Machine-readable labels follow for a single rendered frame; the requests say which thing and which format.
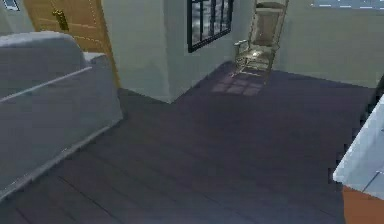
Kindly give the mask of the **pale window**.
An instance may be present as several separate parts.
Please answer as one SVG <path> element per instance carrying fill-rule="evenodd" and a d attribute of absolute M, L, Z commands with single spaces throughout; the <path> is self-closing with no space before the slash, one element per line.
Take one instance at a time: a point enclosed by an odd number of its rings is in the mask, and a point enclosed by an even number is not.
<path fill-rule="evenodd" d="M 384 0 L 313 0 L 313 7 L 384 10 Z"/>

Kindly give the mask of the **grey sofa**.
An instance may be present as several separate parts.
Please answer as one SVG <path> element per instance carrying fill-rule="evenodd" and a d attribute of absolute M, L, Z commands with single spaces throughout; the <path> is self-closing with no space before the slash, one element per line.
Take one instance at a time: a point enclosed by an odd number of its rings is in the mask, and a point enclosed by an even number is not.
<path fill-rule="evenodd" d="M 0 36 L 0 202 L 122 118 L 106 54 L 59 32 Z"/>

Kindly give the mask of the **black framed window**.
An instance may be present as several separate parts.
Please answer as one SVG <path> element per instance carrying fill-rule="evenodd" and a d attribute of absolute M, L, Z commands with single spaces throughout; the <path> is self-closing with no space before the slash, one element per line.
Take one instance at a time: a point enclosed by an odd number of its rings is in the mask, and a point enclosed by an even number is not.
<path fill-rule="evenodd" d="M 234 0 L 187 0 L 187 46 L 192 53 L 231 32 Z"/>

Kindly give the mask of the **small framed picture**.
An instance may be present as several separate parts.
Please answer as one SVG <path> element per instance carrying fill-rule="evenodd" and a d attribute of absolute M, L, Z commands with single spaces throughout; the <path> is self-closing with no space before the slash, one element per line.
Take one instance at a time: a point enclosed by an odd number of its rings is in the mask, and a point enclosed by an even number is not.
<path fill-rule="evenodd" d="M 3 0 L 3 3 L 7 10 L 19 11 L 19 7 L 16 0 Z"/>

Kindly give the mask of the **white topped orange cabinet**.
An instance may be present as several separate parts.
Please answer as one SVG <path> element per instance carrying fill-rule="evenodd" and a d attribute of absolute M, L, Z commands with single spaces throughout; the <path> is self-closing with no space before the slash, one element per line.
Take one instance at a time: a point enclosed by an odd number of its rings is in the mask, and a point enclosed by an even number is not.
<path fill-rule="evenodd" d="M 345 224 L 384 224 L 384 95 L 332 178 L 342 185 Z"/>

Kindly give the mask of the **wooden room door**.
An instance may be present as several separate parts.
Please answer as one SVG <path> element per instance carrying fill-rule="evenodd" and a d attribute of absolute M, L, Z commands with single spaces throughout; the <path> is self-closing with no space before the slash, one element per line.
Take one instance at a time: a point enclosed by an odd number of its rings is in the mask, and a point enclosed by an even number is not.
<path fill-rule="evenodd" d="M 104 18 L 101 0 L 23 0 L 36 31 L 56 31 L 71 35 L 86 52 L 104 53 L 112 67 L 114 82 L 120 87 L 118 69 Z M 69 30 L 60 28 L 54 10 L 65 14 Z"/>

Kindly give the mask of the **wooden rocking chair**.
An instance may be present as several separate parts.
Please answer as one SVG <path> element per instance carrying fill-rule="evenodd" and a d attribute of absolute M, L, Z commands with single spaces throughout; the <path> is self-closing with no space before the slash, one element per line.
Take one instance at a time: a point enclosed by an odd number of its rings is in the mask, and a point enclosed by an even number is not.
<path fill-rule="evenodd" d="M 244 73 L 263 77 L 267 82 L 280 48 L 289 1 L 255 1 L 248 37 L 234 43 L 235 70 L 232 77 Z"/>

